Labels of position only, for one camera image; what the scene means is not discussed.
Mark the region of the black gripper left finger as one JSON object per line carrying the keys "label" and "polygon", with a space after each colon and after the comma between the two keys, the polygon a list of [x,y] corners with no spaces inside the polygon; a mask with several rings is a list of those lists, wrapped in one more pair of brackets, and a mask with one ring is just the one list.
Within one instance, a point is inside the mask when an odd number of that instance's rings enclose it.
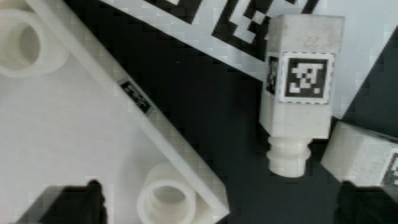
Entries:
{"label": "black gripper left finger", "polygon": [[108,224],[101,183],[50,186],[16,224]]}

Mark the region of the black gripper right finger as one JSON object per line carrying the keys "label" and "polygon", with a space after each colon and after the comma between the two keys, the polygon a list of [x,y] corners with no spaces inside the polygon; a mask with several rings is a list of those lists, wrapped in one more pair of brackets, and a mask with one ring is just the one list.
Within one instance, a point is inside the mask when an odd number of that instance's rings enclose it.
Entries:
{"label": "black gripper right finger", "polygon": [[337,224],[398,224],[398,202],[380,187],[359,187],[352,182],[343,182]]}

